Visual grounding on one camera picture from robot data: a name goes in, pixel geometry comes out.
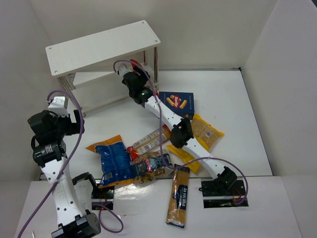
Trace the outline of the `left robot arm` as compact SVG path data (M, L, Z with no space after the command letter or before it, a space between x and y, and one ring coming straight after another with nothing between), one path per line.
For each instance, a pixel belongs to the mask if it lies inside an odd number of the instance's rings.
M84 120L78 110L72 122L64 111L61 115L44 110L28 119L34 132L31 140L33 159L45 174L51 185L49 193L53 196L57 213L57 230L53 238L92 238L101 232L101 226L92 212L91 194L96 187L93 176L83 173L71 178L70 156L66 154L64 136L84 132Z

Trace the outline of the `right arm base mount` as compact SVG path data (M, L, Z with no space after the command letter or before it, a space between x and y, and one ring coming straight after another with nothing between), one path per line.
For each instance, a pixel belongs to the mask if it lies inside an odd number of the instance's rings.
M241 204L235 204L243 200L246 194L244 181L238 179L228 192L216 191L213 180L201 180L201 187L198 188L203 196L203 206L207 208L229 208L248 207L247 198Z

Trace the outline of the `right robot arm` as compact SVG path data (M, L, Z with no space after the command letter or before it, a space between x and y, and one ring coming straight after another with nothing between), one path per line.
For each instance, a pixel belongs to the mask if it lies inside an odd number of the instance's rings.
M159 117L160 123L164 123L171 131L170 142L178 149L183 149L194 157L211 175L215 190L219 193L229 193L229 190L237 180L234 171L225 166L223 159L212 157L210 153L194 137L190 120L183 118L169 109L152 91L145 85L149 82L146 73L139 74L129 69L118 70L122 77L122 83L127 86L129 96L146 110Z

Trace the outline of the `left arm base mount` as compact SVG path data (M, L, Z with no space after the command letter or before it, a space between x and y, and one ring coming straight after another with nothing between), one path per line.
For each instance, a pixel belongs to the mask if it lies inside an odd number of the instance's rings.
M96 206L95 203L102 204L108 209L113 210L114 186L97 188L91 194L92 209L104 210L104 208Z

